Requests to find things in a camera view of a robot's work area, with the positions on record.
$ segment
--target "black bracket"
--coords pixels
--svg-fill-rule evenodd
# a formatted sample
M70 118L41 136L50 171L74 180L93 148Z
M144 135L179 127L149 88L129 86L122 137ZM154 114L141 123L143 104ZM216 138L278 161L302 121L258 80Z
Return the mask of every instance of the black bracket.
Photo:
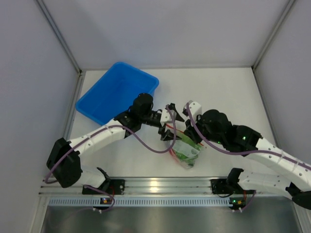
M125 189L125 180L121 179L111 179L108 185L103 187L103 184L98 187L99 190L104 191L110 195L123 195ZM82 189L83 195L102 195L99 192L96 192L92 189L88 189L83 187Z
M253 194L254 190L243 190L241 187L232 187L227 184L227 179L212 179L210 180L213 194Z
M173 110L174 112L176 112L176 117L175 120L180 121L180 122L185 122L185 120L181 117L181 115L178 113L178 111L176 110L176 106L174 103L171 103L169 105L169 109Z
M311 191L299 193L292 197L293 202L297 205L311 210Z
M60 160L60 158L71 150L70 142L63 137L58 139L47 161L49 170ZM81 177L81 162L78 151L72 151L53 172L54 177L63 188L74 185Z

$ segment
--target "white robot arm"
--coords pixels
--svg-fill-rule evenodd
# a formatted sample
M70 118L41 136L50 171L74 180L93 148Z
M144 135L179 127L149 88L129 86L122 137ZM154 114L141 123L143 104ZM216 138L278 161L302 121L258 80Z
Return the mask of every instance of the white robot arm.
M83 165L80 158L90 156L106 145L130 136L140 130L142 124L158 127L161 140L176 140L175 133L165 131L166 123L175 120L184 122L175 105L171 103L158 111L153 111L152 107L152 96L140 94L127 111L99 129L69 141L63 138L57 140L47 161L50 172L45 182L49 183L48 178L53 174L64 188L81 184L105 191L110 185L109 176L99 167ZM193 101L187 103L183 111L189 117L184 134L195 143L204 140L222 153L242 155L279 174L258 174L233 168L227 179L214 180L214 194L241 194L245 190L264 191L285 196L296 204L311 209L311 165L277 148L251 128L232 125L226 115L217 110L208 110L203 114L201 112L201 105ZM221 144L226 150L211 142Z
M258 161L279 175L258 174L233 168L227 180L217 182L213 192L219 189L231 189L239 193L243 190L270 192L292 199L296 204L311 209L311 165L289 155L271 144L260 133L246 126L232 125L225 114L209 110L201 114L201 105L190 101L183 113L190 119L186 121L185 134L196 143L204 140L216 150L230 154L242 155ZM222 150L210 141L221 144Z
M142 124L158 127L161 140L176 140L176 135L166 130L166 123L173 120L184 122L183 118L171 103L162 110L153 111L153 97L149 94L140 94L127 111L117 115L106 125L87 133L81 137L66 141L58 139L50 153L47 167L51 174L63 188L74 184L89 185L105 191L111 179L99 167L84 165L80 158L91 156L95 151L117 140L124 139L140 130Z

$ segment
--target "plastic bag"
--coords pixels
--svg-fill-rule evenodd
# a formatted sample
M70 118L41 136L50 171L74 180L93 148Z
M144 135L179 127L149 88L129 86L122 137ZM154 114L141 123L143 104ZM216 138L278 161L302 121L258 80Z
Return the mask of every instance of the plastic bag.
M176 140L170 154L184 168L192 168L195 160L199 157L200 151L204 148L202 144L195 144L182 131L177 131L177 136L181 139ZM172 144L172 141L167 141L167 146Z

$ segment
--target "white wall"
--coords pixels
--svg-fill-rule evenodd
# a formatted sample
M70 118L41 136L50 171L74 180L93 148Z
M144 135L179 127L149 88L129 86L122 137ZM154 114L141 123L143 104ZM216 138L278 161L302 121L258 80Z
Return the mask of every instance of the white wall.
M281 147L311 163L311 1L299 0L256 75Z
M35 1L0 1L0 32L0 231L22 233L77 76Z
M45 0L81 68L251 66L288 0Z

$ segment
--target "blue plastic tray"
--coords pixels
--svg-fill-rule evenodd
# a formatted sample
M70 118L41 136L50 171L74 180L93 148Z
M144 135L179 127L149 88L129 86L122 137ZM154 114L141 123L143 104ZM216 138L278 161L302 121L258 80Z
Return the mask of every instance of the blue plastic tray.
M127 110L140 93L152 96L159 80L124 62L115 63L76 103L78 112L104 125Z

